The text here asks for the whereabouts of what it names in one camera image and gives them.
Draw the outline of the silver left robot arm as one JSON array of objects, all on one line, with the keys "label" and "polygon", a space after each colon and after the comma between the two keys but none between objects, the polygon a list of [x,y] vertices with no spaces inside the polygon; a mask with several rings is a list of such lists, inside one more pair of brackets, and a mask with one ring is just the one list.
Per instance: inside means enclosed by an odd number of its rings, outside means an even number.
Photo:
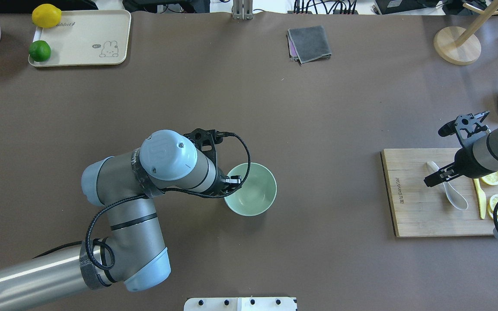
[{"label": "silver left robot arm", "polygon": [[224,175],[216,144],[239,135],[196,129],[158,130],[131,153],[85,169],[81,187],[99,206],[81,241],[0,270],[0,311],[23,311],[122,282],[130,292],[163,282],[171,272],[154,198],[180,192],[227,197],[246,177]]}]

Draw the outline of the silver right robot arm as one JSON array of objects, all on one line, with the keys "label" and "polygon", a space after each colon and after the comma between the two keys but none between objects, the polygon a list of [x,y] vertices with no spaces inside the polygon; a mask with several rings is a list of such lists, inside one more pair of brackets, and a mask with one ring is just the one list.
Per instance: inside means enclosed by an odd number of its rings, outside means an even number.
[{"label": "silver right robot arm", "polygon": [[[425,177],[427,187],[452,181],[460,176],[481,178],[498,172],[498,128],[490,131],[482,121],[489,112],[459,115],[438,130],[439,136],[456,134],[462,146],[454,156],[454,162]],[[494,206],[494,236],[498,238],[498,202]]]}]

